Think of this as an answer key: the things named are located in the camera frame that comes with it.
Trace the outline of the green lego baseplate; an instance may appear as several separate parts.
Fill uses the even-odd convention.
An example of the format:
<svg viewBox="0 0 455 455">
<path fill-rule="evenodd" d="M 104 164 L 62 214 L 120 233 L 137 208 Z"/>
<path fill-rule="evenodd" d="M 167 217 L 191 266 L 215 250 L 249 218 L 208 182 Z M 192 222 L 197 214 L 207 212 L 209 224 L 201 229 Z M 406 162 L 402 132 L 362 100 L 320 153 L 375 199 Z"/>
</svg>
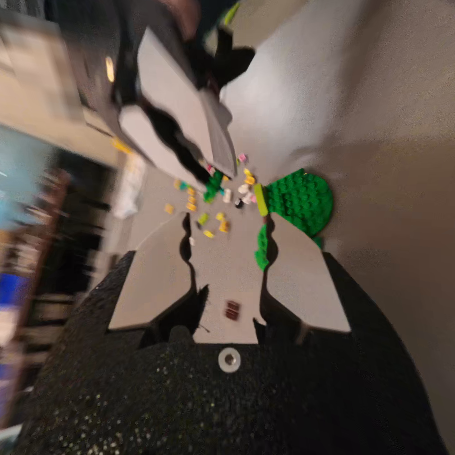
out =
<svg viewBox="0 0 455 455">
<path fill-rule="evenodd" d="M 327 181 L 301 168 L 264 187 L 268 215 L 279 215 L 322 249 L 323 239 L 319 233 L 330 221 L 334 205 L 333 193 Z M 258 249 L 254 253 L 261 271 L 265 271 L 269 264 L 267 216 L 263 218 L 264 224 L 258 234 Z"/>
</svg>

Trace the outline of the scattered small lego pieces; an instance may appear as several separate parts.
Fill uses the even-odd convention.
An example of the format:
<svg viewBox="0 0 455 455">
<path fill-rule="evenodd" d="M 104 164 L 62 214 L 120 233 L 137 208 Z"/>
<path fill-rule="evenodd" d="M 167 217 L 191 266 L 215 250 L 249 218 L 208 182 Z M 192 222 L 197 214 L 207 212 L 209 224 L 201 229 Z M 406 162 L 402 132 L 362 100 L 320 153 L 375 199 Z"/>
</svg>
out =
<svg viewBox="0 0 455 455">
<path fill-rule="evenodd" d="M 204 160 L 202 160 L 202 164 L 206 166 L 209 177 L 215 170 L 219 170 Z M 230 233 L 232 221 L 228 215 L 229 207 L 241 210 L 248 205 L 256 204 L 253 186 L 258 181 L 254 172 L 247 167 L 249 165 L 248 156 L 245 153 L 238 155 L 236 165 L 240 173 L 233 178 L 224 174 L 222 189 L 212 203 L 203 201 L 206 186 L 200 190 L 185 180 L 174 179 L 174 188 L 186 194 L 184 208 L 196 216 L 195 227 L 207 238 L 214 238 L 217 233 Z"/>
</svg>

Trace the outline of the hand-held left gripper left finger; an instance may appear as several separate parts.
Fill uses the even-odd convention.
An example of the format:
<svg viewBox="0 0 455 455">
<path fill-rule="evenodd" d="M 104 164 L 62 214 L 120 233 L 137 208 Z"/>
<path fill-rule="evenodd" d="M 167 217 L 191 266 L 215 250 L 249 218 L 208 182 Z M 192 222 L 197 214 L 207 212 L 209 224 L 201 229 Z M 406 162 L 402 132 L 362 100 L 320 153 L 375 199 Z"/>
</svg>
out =
<svg viewBox="0 0 455 455">
<path fill-rule="evenodd" d="M 149 338 L 170 338 L 174 328 L 183 327 L 194 337 L 209 285 L 196 283 L 191 235 L 190 214 L 178 213 L 140 243 L 113 310 L 110 332 L 144 329 Z"/>
</svg>

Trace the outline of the clear plastic bag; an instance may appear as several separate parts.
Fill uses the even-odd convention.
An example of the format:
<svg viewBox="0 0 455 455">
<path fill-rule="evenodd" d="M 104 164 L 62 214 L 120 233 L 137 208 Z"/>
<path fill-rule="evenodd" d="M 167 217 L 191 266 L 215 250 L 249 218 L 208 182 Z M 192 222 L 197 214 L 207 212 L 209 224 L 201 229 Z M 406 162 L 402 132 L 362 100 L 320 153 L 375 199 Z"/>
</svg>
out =
<svg viewBox="0 0 455 455">
<path fill-rule="evenodd" d="M 137 212 L 137 199 L 146 173 L 145 160 L 136 153 L 126 155 L 117 195 L 112 205 L 114 218 L 124 220 Z"/>
</svg>

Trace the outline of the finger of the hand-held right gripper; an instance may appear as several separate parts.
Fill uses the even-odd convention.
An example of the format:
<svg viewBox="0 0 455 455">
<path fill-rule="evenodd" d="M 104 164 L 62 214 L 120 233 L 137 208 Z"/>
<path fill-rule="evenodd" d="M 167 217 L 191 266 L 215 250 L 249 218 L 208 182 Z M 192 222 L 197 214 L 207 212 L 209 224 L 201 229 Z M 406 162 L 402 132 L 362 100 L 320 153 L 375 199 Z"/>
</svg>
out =
<svg viewBox="0 0 455 455">
<path fill-rule="evenodd" d="M 122 134 L 135 149 L 163 173 L 205 190 L 210 174 L 196 156 L 197 147 L 164 112 L 127 105 L 120 111 Z"/>
<path fill-rule="evenodd" d="M 161 40 L 146 28 L 137 54 L 141 91 L 151 105 L 177 124 L 177 144 L 193 162 L 237 176 L 235 148 L 228 131 L 230 110 L 209 88 L 198 89 Z"/>
</svg>

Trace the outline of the person's right hand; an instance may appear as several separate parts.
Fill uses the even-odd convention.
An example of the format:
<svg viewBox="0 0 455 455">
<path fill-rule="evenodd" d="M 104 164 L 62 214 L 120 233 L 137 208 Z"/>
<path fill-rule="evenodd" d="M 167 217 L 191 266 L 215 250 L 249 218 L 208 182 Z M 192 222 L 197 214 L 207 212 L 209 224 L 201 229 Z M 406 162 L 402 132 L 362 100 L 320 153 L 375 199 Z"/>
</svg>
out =
<svg viewBox="0 0 455 455">
<path fill-rule="evenodd" d="M 201 6 L 196 0 L 161 0 L 176 21 L 184 41 L 192 40 L 201 19 Z"/>
</svg>

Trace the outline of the lime lego leaf piece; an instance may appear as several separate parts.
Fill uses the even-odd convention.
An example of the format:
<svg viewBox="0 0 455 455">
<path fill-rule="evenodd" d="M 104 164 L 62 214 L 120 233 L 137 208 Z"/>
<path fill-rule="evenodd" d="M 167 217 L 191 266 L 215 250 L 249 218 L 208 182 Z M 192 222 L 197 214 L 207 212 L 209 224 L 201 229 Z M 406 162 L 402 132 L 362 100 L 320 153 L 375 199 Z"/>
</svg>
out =
<svg viewBox="0 0 455 455">
<path fill-rule="evenodd" d="M 257 183 L 253 186 L 253 191 L 259 213 L 264 218 L 269 213 L 266 189 L 263 185 Z"/>
</svg>

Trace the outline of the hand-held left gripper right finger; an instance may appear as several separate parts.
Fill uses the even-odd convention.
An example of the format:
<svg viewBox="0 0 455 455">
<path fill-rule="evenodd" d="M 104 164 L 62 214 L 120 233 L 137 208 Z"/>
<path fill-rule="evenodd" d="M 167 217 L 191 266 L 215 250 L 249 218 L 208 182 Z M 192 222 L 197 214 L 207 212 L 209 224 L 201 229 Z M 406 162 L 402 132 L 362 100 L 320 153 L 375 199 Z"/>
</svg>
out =
<svg viewBox="0 0 455 455">
<path fill-rule="evenodd" d="M 265 217 L 266 259 L 253 318 L 258 344 L 302 344 L 312 331 L 339 335 L 351 326 L 321 249 L 281 216 Z"/>
</svg>

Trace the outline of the green lego brick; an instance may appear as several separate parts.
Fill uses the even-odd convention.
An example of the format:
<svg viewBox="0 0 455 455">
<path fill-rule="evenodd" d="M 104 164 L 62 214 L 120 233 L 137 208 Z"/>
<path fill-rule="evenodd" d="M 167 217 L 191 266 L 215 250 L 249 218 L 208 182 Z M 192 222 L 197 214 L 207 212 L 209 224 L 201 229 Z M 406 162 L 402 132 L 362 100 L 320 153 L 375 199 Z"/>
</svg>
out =
<svg viewBox="0 0 455 455">
<path fill-rule="evenodd" d="M 203 194 L 203 201 L 205 203 L 212 203 L 216 198 L 216 195 L 221 191 L 223 177 L 224 174 L 221 171 L 215 170 L 213 175 L 209 178 L 209 181 L 206 184 L 206 191 Z"/>
</svg>

